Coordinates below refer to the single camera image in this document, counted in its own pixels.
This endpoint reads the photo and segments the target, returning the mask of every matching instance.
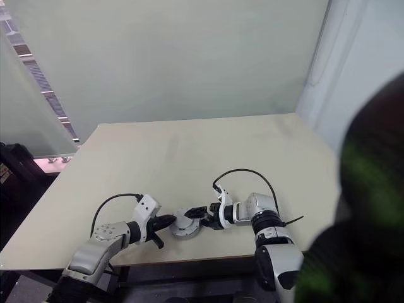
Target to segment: round object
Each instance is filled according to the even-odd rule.
[[[173,214],[177,219],[170,225],[170,231],[173,236],[178,239],[191,239],[199,232],[200,219],[190,219],[185,217],[185,213],[188,210],[190,210],[190,208],[180,208]]]

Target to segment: table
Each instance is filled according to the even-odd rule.
[[[0,254],[2,270],[64,268],[90,235],[95,210],[118,193],[148,193],[159,215],[215,201],[212,181],[233,168],[265,175],[275,188],[282,218],[304,215],[289,229],[301,250],[334,217],[340,189],[333,152],[296,114],[189,121],[100,124],[21,224]],[[234,201],[268,193],[257,176],[238,172],[220,181]],[[130,220],[135,201],[116,199],[97,224]],[[111,260],[114,266],[252,255],[252,228],[202,228],[180,241],[169,230],[132,245]]]

